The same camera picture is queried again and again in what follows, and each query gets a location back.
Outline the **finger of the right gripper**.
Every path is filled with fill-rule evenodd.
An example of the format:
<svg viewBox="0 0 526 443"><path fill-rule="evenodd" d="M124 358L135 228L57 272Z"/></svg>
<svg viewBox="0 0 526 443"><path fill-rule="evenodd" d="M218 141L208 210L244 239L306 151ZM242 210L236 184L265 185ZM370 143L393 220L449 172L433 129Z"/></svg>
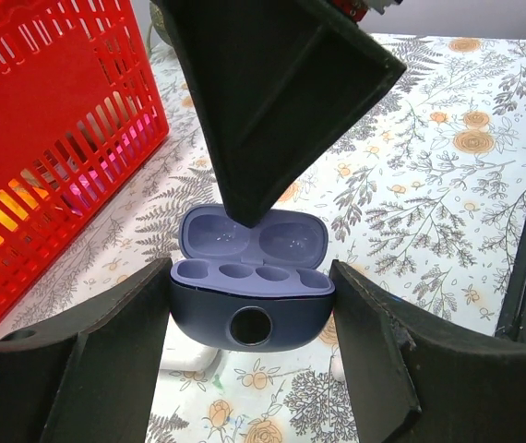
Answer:
<svg viewBox="0 0 526 443"><path fill-rule="evenodd" d="M257 225L405 64L328 1L161 1L230 218Z"/></svg>

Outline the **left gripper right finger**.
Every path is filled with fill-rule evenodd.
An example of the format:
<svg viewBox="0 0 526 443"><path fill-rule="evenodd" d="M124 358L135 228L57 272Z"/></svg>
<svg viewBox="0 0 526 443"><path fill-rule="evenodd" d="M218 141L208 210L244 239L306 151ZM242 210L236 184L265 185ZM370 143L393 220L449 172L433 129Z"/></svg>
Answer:
<svg viewBox="0 0 526 443"><path fill-rule="evenodd" d="M363 442L526 442L526 344L465 329L334 261L334 320Z"/></svg>

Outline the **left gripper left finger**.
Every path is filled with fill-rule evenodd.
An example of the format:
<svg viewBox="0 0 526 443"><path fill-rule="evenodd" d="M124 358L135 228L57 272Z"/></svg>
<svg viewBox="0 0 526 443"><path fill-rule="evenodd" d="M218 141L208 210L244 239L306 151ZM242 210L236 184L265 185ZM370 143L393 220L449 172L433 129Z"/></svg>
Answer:
<svg viewBox="0 0 526 443"><path fill-rule="evenodd" d="M142 442L172 261L0 340L0 442Z"/></svg>

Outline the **blue earbud charging case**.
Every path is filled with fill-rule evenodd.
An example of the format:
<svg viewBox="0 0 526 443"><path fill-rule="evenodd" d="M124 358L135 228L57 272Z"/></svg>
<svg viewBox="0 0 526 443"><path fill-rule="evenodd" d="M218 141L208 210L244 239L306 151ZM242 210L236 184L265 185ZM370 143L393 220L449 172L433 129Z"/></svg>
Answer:
<svg viewBox="0 0 526 443"><path fill-rule="evenodd" d="M190 209L183 259L171 268L171 315L189 338L227 351L276 353L313 341L328 323L335 286L318 271L328 231L318 217L270 210L248 228L221 204Z"/></svg>

